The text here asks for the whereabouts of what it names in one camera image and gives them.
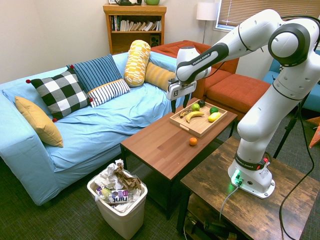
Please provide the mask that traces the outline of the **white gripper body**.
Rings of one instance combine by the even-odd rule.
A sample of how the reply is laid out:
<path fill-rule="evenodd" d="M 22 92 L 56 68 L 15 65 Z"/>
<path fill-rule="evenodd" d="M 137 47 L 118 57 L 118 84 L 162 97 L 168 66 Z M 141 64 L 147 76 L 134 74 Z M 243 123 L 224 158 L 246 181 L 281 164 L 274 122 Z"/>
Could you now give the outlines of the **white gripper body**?
<path fill-rule="evenodd" d="M 187 85 L 182 85 L 181 81 L 172 78 L 168 81 L 166 97 L 168 100 L 173 101 L 193 93 L 196 90 L 196 87 L 196 81 Z"/>

